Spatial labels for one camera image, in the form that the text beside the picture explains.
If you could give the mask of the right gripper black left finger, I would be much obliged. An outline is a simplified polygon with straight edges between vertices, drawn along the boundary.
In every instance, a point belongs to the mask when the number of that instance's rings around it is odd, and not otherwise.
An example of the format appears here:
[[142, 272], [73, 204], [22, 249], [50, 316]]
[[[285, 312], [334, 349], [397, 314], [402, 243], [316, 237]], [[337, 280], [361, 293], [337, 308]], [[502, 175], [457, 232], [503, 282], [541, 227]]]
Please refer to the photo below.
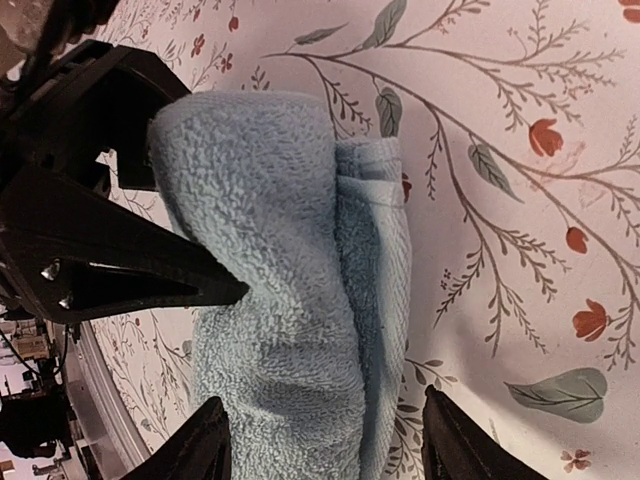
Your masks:
[[144, 463], [122, 480], [229, 480], [231, 434], [219, 397], [211, 397]]

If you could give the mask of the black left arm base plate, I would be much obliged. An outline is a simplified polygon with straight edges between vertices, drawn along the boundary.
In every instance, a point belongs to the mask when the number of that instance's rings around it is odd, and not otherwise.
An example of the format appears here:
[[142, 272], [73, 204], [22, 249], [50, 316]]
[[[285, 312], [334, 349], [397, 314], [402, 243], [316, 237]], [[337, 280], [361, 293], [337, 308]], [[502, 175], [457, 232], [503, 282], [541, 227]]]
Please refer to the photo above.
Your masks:
[[19, 458], [52, 458], [58, 442], [73, 444], [68, 410], [60, 395], [3, 400], [1, 442]]

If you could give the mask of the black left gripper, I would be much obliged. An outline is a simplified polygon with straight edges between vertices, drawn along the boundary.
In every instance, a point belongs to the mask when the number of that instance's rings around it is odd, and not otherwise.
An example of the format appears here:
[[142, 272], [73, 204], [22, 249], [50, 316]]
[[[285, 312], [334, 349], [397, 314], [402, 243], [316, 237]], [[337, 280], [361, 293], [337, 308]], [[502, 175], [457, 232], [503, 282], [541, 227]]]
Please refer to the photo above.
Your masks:
[[10, 14], [27, 58], [1, 81], [1, 304], [66, 325], [140, 310], [224, 306], [248, 291], [203, 246], [109, 200], [156, 187], [147, 130], [189, 89], [153, 52], [84, 42], [112, 1], [28, 1]]

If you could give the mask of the light blue towel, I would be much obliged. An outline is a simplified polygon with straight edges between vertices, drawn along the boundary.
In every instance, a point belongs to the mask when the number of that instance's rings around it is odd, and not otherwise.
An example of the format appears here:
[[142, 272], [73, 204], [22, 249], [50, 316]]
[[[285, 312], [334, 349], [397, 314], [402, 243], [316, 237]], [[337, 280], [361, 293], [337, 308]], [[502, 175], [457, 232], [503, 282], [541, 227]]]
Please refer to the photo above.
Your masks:
[[193, 330], [235, 479], [378, 479], [394, 431], [411, 245], [395, 138], [338, 141], [298, 93], [201, 92], [148, 133], [174, 229], [247, 293]]

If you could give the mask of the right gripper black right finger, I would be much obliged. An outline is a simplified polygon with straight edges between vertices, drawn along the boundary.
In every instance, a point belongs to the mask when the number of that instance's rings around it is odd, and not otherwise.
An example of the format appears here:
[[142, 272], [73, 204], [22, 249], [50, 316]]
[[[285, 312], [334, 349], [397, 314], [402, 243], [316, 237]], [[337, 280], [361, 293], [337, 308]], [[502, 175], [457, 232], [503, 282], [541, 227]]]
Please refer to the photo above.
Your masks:
[[427, 480], [543, 480], [496, 443], [451, 398], [430, 385], [422, 412]]

